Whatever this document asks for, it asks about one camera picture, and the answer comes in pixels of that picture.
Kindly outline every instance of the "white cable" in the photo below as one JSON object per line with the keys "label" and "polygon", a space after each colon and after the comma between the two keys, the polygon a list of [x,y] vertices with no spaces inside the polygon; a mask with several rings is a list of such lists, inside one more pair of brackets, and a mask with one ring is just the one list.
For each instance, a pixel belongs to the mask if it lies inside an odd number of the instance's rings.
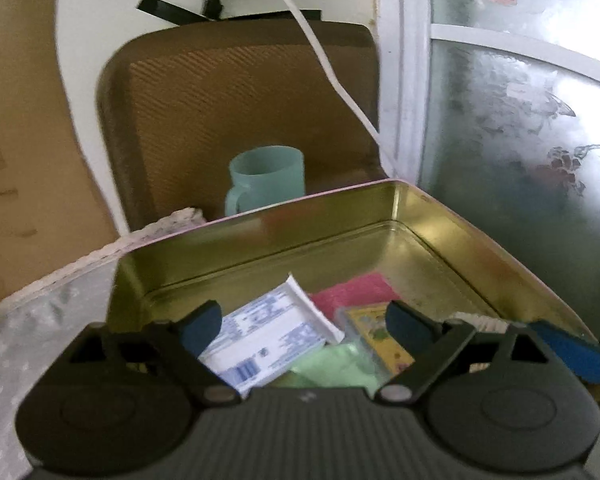
{"label": "white cable", "polygon": [[351,109],[351,111],[356,115],[358,120],[362,123],[362,125],[365,127],[365,129],[369,132],[369,135],[371,135],[373,140],[376,142],[380,151],[382,153],[384,153],[384,155],[389,159],[389,163],[392,165],[394,170],[396,170],[398,168],[398,165],[397,165],[397,161],[395,160],[395,157],[393,156],[392,153],[388,153],[384,149],[384,147],[380,143],[380,135],[378,134],[378,131],[376,130],[375,126],[373,126],[373,124],[368,119],[368,117],[365,115],[365,113],[360,109],[358,104],[353,100],[353,98],[349,95],[349,93],[344,89],[344,86],[342,86],[340,84],[340,82],[338,81],[338,78],[336,77],[335,72],[333,71],[333,67],[331,66],[331,63],[329,62],[329,58],[327,57],[327,54],[325,53],[324,49],[322,48],[320,41],[318,40],[313,29],[311,28],[311,25],[309,25],[309,22],[306,20],[306,18],[302,14],[302,12],[300,12],[300,9],[298,8],[298,6],[296,6],[296,4],[294,3],[293,0],[283,0],[283,1],[286,3],[286,6],[289,7],[291,14],[296,19],[296,22],[298,22],[298,25],[300,25],[300,28],[304,32],[304,35],[306,36],[307,40],[309,41],[309,44],[311,45],[312,49],[314,50],[315,55],[318,58],[318,62],[320,62],[320,66],[322,67],[322,70],[324,70],[324,74],[327,76],[327,79],[328,79],[329,83],[331,83],[331,86],[333,86],[333,89],[340,96],[340,98],[345,102],[345,104]]}

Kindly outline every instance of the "white window frame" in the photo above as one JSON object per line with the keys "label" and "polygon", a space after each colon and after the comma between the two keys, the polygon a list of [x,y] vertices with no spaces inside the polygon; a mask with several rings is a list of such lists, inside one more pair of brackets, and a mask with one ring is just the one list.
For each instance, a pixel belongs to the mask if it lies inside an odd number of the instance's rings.
{"label": "white window frame", "polygon": [[417,184],[427,126],[430,44],[455,41],[537,59],[600,83],[600,61],[520,34],[432,23],[431,0],[376,0],[380,57],[379,127],[397,168],[391,176]]}

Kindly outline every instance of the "white fabric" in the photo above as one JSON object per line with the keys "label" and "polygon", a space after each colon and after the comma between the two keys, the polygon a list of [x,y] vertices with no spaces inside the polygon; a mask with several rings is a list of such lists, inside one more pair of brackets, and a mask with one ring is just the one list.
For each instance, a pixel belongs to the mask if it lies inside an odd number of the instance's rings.
{"label": "white fabric", "polygon": [[16,480],[30,470],[14,430],[16,409],[85,325],[105,319],[119,257],[203,223],[199,210],[177,211],[0,302],[0,480]]}

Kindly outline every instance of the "white wall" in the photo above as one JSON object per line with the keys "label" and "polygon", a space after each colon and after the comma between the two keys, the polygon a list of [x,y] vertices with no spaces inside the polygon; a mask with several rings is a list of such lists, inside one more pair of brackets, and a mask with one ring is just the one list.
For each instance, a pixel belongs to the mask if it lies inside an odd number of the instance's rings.
{"label": "white wall", "polygon": [[[162,28],[167,22],[136,9],[139,0],[57,0],[58,60],[75,131],[84,157],[121,234],[128,232],[98,125],[95,89],[110,56],[127,41]],[[165,0],[200,12],[202,0]],[[330,21],[374,24],[374,0],[295,0],[300,7],[323,10]],[[281,0],[222,0],[225,16],[285,9]]]}

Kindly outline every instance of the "mug handle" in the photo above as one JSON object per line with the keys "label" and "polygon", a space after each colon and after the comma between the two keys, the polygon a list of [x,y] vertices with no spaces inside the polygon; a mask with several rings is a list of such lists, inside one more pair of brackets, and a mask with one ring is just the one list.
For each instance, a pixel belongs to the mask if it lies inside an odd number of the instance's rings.
{"label": "mug handle", "polygon": [[248,192],[245,187],[234,186],[229,190],[224,199],[224,216],[231,216],[238,214],[238,201],[240,197]]}

